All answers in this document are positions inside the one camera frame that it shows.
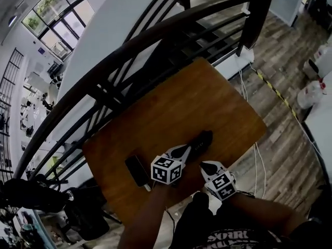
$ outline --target smartphone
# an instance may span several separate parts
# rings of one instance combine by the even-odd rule
[[[129,157],[125,160],[125,163],[137,186],[141,187],[149,183],[150,177],[147,175],[137,156]]]

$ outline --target black window frame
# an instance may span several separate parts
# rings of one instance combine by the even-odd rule
[[[55,52],[53,52],[48,46],[45,45],[45,43],[43,43],[50,51],[52,51],[59,59],[61,59],[62,61],[70,54],[74,51],[74,48],[71,47],[67,42],[66,40],[58,33],[55,31],[54,27],[59,23],[59,22],[62,22],[66,28],[73,34],[73,36],[79,40],[79,36],[78,34],[70,27],[70,25],[67,23],[67,21],[64,19],[69,13],[73,13],[78,21],[83,25],[84,29],[86,28],[86,24],[84,23],[84,21],[82,20],[82,18],[78,15],[78,13],[75,11],[75,7],[77,5],[79,5],[80,3],[82,3],[84,0],[75,0],[73,3],[70,3],[68,0],[66,0],[66,2],[69,4],[68,7],[66,7],[59,15],[57,15],[49,24],[47,24],[43,19],[42,17],[35,11],[35,7],[36,5],[38,5],[38,3],[32,8],[32,10],[29,11],[29,13],[31,11],[33,11],[39,18],[40,20],[44,23],[44,25],[46,26],[41,32],[40,34],[37,36],[34,32],[32,32],[30,30],[29,27],[27,27],[23,20],[22,20],[22,24],[35,36],[37,37],[38,40],[40,40],[42,43],[42,38],[46,35],[47,32],[49,31],[52,31],[54,32],[54,34],[60,39],[60,41],[70,50],[70,52],[66,55],[64,55],[63,57],[60,57],[58,56]]]

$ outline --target white bottle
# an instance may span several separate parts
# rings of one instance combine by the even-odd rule
[[[330,49],[330,45],[328,44],[323,44],[323,45],[320,45],[317,52],[314,54],[314,58],[315,60],[317,61],[317,59],[319,57],[321,57],[322,55],[326,54],[326,52]]]
[[[326,85],[320,79],[309,83],[305,88],[297,94],[297,103],[302,109],[308,109],[315,103],[319,102],[323,97],[323,90]]]

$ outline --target ceiling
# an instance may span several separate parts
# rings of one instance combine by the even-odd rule
[[[9,18],[16,13],[16,6],[20,2],[20,0],[0,0],[0,42],[3,40],[4,35],[9,32]]]

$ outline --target wooden table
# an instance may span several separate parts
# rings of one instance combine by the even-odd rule
[[[184,169],[179,186],[171,190],[170,207],[203,187],[201,161],[217,160],[228,167],[266,130],[250,105],[206,60],[197,59],[157,86],[85,143],[83,152],[94,178],[125,225],[149,195],[137,187],[125,160],[138,155],[149,174],[157,155],[186,144],[202,130],[213,131],[212,145]]]

